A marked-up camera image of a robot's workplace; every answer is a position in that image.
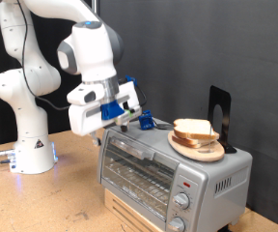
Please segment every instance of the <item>black stand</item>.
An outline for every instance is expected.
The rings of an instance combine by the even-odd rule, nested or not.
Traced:
[[[219,143],[224,147],[225,154],[236,153],[236,149],[228,144],[228,130],[230,121],[230,107],[232,97],[224,90],[215,86],[209,89],[209,102],[208,102],[208,120],[213,125],[214,108],[219,104],[223,112],[222,131],[219,138]]]
[[[228,225],[226,225],[223,228],[221,228],[220,230],[218,230],[217,232],[232,232],[232,231],[229,230]]]

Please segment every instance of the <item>toast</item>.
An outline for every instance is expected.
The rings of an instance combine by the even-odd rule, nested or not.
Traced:
[[[189,138],[179,138],[175,134],[172,135],[172,140],[180,145],[189,147],[189,148],[201,148],[206,146],[219,138],[219,134],[216,132],[216,138],[209,140],[209,139],[189,139]]]
[[[179,138],[216,139],[216,134],[208,120],[177,119],[174,126],[175,135]]]

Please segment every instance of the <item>warning label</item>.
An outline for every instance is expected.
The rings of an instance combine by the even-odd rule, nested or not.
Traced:
[[[41,140],[39,139],[39,140],[37,141],[36,145],[35,145],[35,149],[41,148],[41,147],[43,147],[43,146],[44,146],[43,143],[42,143]]]

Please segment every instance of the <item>toaster oven knob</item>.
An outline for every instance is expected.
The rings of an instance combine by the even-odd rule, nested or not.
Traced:
[[[182,232],[185,229],[184,222],[181,220],[181,218],[176,217],[168,224],[169,229],[177,232]]]
[[[174,196],[173,202],[182,210],[186,210],[189,206],[189,199],[185,193],[179,193],[178,195]]]

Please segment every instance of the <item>silver toaster oven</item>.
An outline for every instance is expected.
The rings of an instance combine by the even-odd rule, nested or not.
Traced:
[[[97,180],[163,231],[215,232],[244,213],[252,157],[237,149],[216,162],[188,159],[168,130],[130,123],[105,131]]]

